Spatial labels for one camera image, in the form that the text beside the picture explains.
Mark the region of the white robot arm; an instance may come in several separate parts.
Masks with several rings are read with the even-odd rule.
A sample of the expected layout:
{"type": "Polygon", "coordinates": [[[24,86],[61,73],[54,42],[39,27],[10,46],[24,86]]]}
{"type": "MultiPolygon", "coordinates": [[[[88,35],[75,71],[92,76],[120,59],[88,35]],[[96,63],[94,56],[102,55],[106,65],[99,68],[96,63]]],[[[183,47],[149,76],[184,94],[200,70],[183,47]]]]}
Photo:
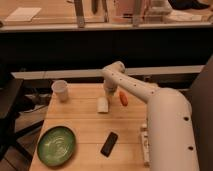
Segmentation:
{"type": "Polygon", "coordinates": [[[105,66],[102,75],[107,94],[120,86],[147,104],[150,171],[200,171],[192,107],[180,91],[127,76],[121,61],[105,66]]]}

